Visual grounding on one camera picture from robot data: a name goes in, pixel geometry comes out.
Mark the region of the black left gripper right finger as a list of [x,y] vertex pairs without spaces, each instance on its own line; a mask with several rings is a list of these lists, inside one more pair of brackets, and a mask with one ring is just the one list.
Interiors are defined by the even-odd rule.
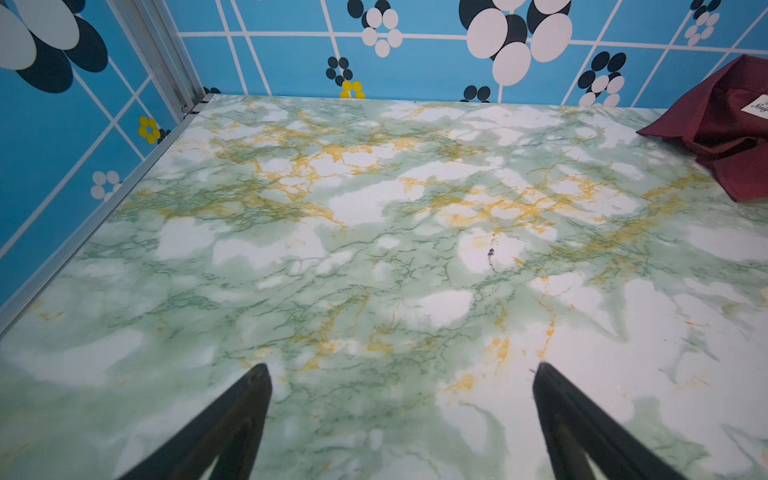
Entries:
[[557,479],[593,479],[594,468],[608,479],[684,479],[547,362],[533,397]]

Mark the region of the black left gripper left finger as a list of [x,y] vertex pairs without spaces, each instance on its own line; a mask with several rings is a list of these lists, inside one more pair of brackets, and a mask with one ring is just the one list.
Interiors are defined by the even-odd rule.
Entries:
[[268,367],[258,364],[124,479],[248,479],[272,395]]

